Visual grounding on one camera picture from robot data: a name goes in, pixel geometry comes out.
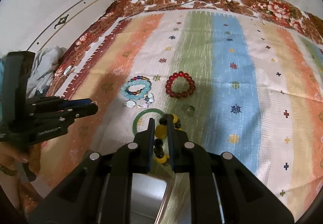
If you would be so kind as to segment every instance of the colorful blanket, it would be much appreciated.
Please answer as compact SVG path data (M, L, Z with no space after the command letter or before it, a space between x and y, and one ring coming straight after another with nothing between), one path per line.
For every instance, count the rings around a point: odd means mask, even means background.
M107 154L133 140L132 122L142 109L126 107L120 88L143 75L152 82L150 108L176 114L190 140L208 152L233 153L297 220L323 184L323 42L317 23L280 0L204 0L119 17L185 2L142 1L113 4L65 54L49 94L89 97L99 111L43 145L44 185L55 187L86 150ZM60 79L69 65L74 72ZM165 93L166 80L178 71L195 80L196 91L185 99ZM186 86L178 81L174 90ZM185 114L187 105L195 107L194 116ZM139 131L149 117L139 121ZM176 178L163 223L182 222L188 187L187 175Z

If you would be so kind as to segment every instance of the light blue bead bracelet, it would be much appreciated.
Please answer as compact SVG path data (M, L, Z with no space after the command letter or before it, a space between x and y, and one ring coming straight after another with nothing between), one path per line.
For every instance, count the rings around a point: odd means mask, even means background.
M133 93L133 95L130 95L129 93L127 93L127 89L130 86L135 86L135 85L144 85L145 87L141 90L141 92L139 94L135 94ZM149 81L147 80L135 80L135 81L129 81L127 83L125 83L122 87L121 87L121 94L126 97L129 100L139 100L142 99L144 97L144 95L151 89L151 84Z

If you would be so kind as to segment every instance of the orange stripe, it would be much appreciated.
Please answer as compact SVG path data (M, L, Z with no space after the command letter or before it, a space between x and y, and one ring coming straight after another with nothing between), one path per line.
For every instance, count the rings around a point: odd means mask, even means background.
M317 194L316 192L317 181L314 181L314 180L323 176L323 169L320 167L320 162L323 159L323 153L321 153L321 148L322 148L321 137L323 134L323 122L320 121L319 119L319 113L320 111L323 110L323 103L321 101L315 100L315 98L317 97L321 98L319 85L315 80L313 70L307 64L303 64L305 62L303 58L303 54L298 49L298 46L293 40L291 34L287 30L284 30L281 28L277 28L277 32L285 42L286 47L290 51L290 54L293 56L293 60L295 62L296 68L298 69L299 75L301 75L303 78L303 84L306 90L304 91L304 95L302 95L302 97L306 98L306 103L310 110L309 113L304 115L310 116L311 122L313 125L313 135L312 135L313 173L310 178L311 183L309 184L310 193L306 197L306 201L304 205L304 208L307 209Z
M127 42L119 42L121 47L118 48L117 54L111 55L113 58L109 59L109 63L98 62L97 65L102 66L100 73L95 72L88 76L86 82L91 82L91 75L93 75L96 83L93 84L94 88L87 90L86 87L81 86L78 90L77 96L89 97L93 101L97 101L99 106L99 111L95 116L88 116L81 119L75 120L74 124L69 127L69 133L60 138L62 143L65 146L58 145L63 147L65 150L60 151L59 154L62 154L62 163L56 168L49 168L45 164L50 163L50 156L53 156L53 152L47 154L47 158L43 158L41 174L48 185L55 187L59 184L62 179L69 174L80 162L82 159L83 153L89 149L92 137L96 132L97 127L101 124L102 118L105 114L106 109L110 102L118 95L120 92L120 87L126 82L126 79L129 75L129 72L132 68L133 60L142 46L146 43L147 39L151 33L159 25L159 22L163 14L155 14L144 17L135 18L135 20L130 23L130 25L119 34L117 39L123 39L125 36L129 35L131 31L130 38L127 37ZM139 23L135 29L133 29L133 22ZM123 66L123 72L117 76L113 73L114 69ZM91 93L91 95L83 95L82 87L85 91Z

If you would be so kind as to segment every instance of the blue stripe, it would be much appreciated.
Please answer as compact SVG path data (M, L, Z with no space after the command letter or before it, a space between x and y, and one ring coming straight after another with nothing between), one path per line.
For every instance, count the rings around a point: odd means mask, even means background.
M215 154L231 152L255 173L261 139L255 67L236 17L213 14L212 25L213 97L203 146ZM230 68L231 63L235 63L238 69ZM240 88L234 89L232 82L239 82ZM231 107L236 104L241 107L241 112L237 114L231 112ZM234 134L238 135L239 142L232 144L229 137Z

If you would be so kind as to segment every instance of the red bead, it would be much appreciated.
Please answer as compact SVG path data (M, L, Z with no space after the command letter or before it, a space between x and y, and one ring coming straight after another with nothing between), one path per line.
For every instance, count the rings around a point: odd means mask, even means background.
M188 97L188 93L187 93L187 91L183 91L183 92L182 92L182 97L184 97L184 98Z

